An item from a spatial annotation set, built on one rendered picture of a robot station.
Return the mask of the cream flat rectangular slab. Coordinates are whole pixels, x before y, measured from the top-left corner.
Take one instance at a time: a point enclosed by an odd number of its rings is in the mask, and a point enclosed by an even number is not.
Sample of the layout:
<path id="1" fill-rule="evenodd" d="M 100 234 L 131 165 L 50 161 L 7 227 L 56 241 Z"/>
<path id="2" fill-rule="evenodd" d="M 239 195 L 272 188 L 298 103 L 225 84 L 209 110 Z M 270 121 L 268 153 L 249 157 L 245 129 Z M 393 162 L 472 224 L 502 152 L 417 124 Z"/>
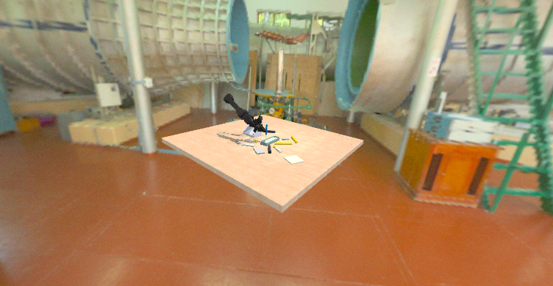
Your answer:
<path id="1" fill-rule="evenodd" d="M 287 160 L 291 165 L 296 164 L 296 163 L 300 163 L 300 162 L 304 162 L 304 160 L 302 160 L 300 157 L 298 157 L 296 155 L 289 156 L 289 157 L 284 157 L 284 159 Z"/>

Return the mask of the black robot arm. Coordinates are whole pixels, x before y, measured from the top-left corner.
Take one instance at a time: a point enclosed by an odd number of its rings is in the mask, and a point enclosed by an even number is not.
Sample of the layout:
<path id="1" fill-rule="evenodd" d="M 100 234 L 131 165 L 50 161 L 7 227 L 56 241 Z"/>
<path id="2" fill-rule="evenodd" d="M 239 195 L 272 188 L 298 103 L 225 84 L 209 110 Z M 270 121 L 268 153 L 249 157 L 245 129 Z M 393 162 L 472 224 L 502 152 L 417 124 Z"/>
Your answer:
<path id="1" fill-rule="evenodd" d="M 234 109 L 236 110 L 236 113 L 238 114 L 238 117 L 241 119 L 241 120 L 244 120 L 244 122 L 248 125 L 250 124 L 251 120 L 254 119 L 254 122 L 256 124 L 258 124 L 258 122 L 262 121 L 263 120 L 263 117 L 260 115 L 258 116 L 258 118 L 254 118 L 252 115 L 249 115 L 249 113 L 240 108 L 234 101 L 234 98 L 231 94 L 227 94 L 225 97 L 224 97 L 224 101 L 228 104 L 231 104 Z"/>

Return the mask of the grey keyboard with white letter keys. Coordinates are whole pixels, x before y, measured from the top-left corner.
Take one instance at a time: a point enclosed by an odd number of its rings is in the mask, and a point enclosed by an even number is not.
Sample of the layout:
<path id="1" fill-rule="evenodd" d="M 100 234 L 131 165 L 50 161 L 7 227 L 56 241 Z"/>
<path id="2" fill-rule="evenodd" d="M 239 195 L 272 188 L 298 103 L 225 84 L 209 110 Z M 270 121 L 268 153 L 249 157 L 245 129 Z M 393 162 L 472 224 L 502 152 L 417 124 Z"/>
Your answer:
<path id="1" fill-rule="evenodd" d="M 265 140 L 261 140 L 260 144 L 264 145 L 264 146 L 268 146 L 272 143 L 277 142 L 278 140 L 280 140 L 280 137 L 277 137 L 277 136 L 274 135 L 274 136 L 271 136 L 269 138 L 266 138 Z"/>

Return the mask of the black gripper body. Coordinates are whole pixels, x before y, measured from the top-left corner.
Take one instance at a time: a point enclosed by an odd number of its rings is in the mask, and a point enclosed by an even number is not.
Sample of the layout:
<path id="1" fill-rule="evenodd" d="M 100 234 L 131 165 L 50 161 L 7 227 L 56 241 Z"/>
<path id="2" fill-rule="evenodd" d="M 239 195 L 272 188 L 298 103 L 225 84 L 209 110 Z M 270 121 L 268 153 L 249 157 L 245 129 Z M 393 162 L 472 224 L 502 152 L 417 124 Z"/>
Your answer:
<path id="1" fill-rule="evenodd" d="M 254 127 L 253 131 L 256 133 L 256 131 L 260 128 L 261 123 L 262 123 L 262 121 L 260 121 L 260 122 L 258 122 L 258 124 L 256 124 L 254 122 L 254 119 L 252 119 L 249 125 Z"/>

